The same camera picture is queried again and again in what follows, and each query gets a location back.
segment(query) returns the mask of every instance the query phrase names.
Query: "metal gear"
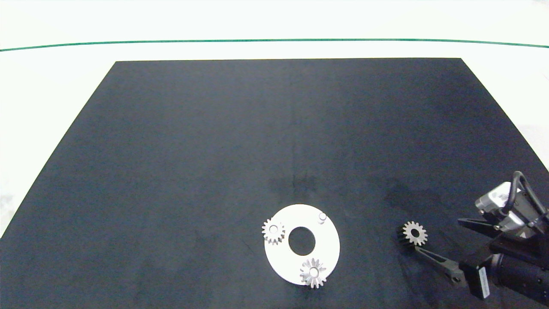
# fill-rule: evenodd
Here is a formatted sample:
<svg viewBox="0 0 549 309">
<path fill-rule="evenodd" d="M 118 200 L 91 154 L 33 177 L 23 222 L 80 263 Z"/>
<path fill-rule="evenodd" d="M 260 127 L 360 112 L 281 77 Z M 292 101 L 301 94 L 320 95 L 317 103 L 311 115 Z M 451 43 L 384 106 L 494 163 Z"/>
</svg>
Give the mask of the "metal gear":
<svg viewBox="0 0 549 309">
<path fill-rule="evenodd" d="M 325 267 L 322 267 L 320 260 L 315 261 L 314 258 L 310 260 L 305 260 L 302 264 L 301 271 L 301 281 L 305 282 L 306 285 L 309 285 L 311 288 L 317 288 L 319 286 L 324 286 L 326 282 L 326 277 L 323 272 L 326 270 Z"/>
<path fill-rule="evenodd" d="M 272 218 L 264 222 L 262 233 L 263 239 L 272 245 L 278 245 L 286 235 L 284 225 L 281 222 L 272 222 Z"/>
<path fill-rule="evenodd" d="M 400 228 L 399 240 L 403 245 L 423 246 L 427 242 L 427 231 L 423 225 L 408 221 Z"/>
</svg>

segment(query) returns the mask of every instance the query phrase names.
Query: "gear center hole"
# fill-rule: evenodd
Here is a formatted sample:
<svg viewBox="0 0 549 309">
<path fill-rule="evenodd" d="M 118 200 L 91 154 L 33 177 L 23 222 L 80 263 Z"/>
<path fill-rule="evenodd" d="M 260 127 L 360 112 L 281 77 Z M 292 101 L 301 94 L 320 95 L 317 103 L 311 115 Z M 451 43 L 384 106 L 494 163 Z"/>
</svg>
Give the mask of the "gear center hole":
<svg viewBox="0 0 549 309">
<path fill-rule="evenodd" d="M 308 255 L 315 248 L 315 243 L 315 236 L 308 228 L 295 228 L 288 236 L 288 244 L 291 250 L 297 255 Z"/>
<path fill-rule="evenodd" d="M 318 268 L 311 267 L 311 269 L 309 269 L 309 275 L 313 278 L 318 278 Z"/>
</svg>

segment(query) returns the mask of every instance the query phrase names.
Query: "white ring plate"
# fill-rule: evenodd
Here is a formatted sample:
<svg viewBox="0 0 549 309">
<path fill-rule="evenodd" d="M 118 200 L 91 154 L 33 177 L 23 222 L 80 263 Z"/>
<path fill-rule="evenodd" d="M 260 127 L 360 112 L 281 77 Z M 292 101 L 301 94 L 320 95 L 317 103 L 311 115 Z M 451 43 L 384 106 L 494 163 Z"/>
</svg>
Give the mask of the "white ring plate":
<svg viewBox="0 0 549 309">
<path fill-rule="evenodd" d="M 277 245 L 265 241 L 265 254 L 274 271 L 284 280 L 298 285 L 306 285 L 301 281 L 303 262 L 308 259 L 319 259 L 323 277 L 328 277 L 335 269 L 339 259 L 339 235 L 335 225 L 328 216 L 324 218 L 323 212 L 315 207 L 305 204 L 294 204 L 280 209 L 272 218 L 272 222 L 281 222 L 284 225 L 285 238 Z M 308 255 L 298 255 L 288 243 L 288 238 L 293 229 L 298 227 L 308 228 L 315 236 L 315 248 Z"/>
</svg>

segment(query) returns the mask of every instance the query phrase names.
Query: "white floor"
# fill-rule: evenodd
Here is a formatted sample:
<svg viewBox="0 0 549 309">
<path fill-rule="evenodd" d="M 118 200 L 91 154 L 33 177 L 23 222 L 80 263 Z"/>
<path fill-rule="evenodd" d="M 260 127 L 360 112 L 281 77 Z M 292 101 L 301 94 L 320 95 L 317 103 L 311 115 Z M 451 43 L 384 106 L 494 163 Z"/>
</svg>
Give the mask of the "white floor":
<svg viewBox="0 0 549 309">
<path fill-rule="evenodd" d="M 243 38 L 430 38 L 549 46 L 549 1 L 0 2 L 0 49 Z M 0 236 L 115 61 L 377 57 L 462 58 L 549 167 L 549 48 L 455 42 L 224 42 L 3 51 Z"/>
</svg>

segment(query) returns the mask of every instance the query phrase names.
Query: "black cable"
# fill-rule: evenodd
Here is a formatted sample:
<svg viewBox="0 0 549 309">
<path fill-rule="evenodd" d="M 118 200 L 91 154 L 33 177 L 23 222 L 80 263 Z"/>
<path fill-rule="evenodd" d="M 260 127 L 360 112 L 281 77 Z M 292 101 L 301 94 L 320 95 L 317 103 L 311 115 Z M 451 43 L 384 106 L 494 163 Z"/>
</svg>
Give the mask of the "black cable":
<svg viewBox="0 0 549 309">
<path fill-rule="evenodd" d="M 526 193 L 530 196 L 530 199 L 534 204 L 537 212 L 539 212 L 540 215 L 545 216 L 547 214 L 547 209 L 541 204 L 540 200 L 537 198 L 536 194 L 532 190 L 532 187 L 526 180 L 526 177 L 520 171 L 516 171 L 513 173 L 513 180 L 511 181 L 511 188 L 509 190 L 509 198 L 507 199 L 507 203 L 505 204 L 505 206 L 501 209 L 501 213 L 504 216 L 507 216 L 509 214 L 509 211 L 511 211 L 511 209 L 514 207 L 515 199 L 517 198 L 518 185 L 520 185 L 521 189 L 526 191 Z"/>
</svg>

